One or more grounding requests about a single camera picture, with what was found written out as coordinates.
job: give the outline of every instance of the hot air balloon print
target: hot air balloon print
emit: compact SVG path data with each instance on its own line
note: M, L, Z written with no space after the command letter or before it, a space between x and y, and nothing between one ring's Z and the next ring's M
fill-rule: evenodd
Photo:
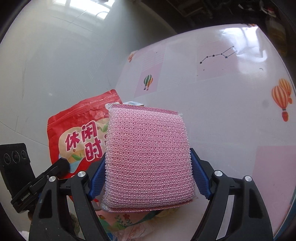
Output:
M271 91L271 95L272 98L274 99L274 101L276 102L276 104L282 108L283 112L282 112L282 117L284 121L288 121L289 119L289 115L286 111L286 107L288 105L288 94L285 91L285 89L281 86L275 86L273 87L272 91Z
M279 80L279 86L282 87L288 94L288 102L292 104L291 92L292 88L290 83L286 79Z
M133 56L135 55L135 53L131 53L130 56L128 57L128 61L131 62L133 59Z
M145 85L144 90L146 90L146 87L148 86L148 82L150 82L149 85L151 84L151 82L152 82L151 79L152 79L151 75L146 76L146 78L144 79L144 85Z
M149 86L151 85L152 81L153 81L153 78L151 77L151 79L147 83L147 90L149 89Z

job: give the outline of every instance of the camera lens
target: camera lens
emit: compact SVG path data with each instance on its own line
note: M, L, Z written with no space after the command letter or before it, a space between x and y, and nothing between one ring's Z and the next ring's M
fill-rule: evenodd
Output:
M26 154L26 152L24 150L20 154L22 155L22 158L23 159L26 159L27 158L27 154Z
M17 151L13 151L12 152L12 159L15 163L19 163L20 162L20 156L18 154Z
M7 165L10 163L10 156L8 154L4 154L4 161Z

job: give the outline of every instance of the blue gripper pad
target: blue gripper pad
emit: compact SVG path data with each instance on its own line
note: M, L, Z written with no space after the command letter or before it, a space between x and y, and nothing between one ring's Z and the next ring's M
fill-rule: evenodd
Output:
M191 155L191 165L192 165L192 174L195 180L195 183L200 191L200 194L204 195L206 199L210 200L212 193L210 191L210 181L207 177L205 171L200 165L197 157L190 150Z
M99 168L97 169L94 177L91 180L89 196L91 196L92 199L100 195L102 188L105 184L105 179L106 179L106 169L105 169L105 158L104 158Z

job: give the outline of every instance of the mesh sponge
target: mesh sponge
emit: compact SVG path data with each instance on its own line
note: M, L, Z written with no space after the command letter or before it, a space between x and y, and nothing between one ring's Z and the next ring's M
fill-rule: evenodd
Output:
M192 201L190 148L177 112L142 106L109 107L106 192L101 207L136 212Z

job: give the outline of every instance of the red snack bag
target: red snack bag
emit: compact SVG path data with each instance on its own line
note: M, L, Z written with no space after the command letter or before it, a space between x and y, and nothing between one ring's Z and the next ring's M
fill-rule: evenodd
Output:
M99 161L106 150L108 104L122 104L116 90L85 99L50 117L47 124L52 163L64 157L70 163L70 178Z

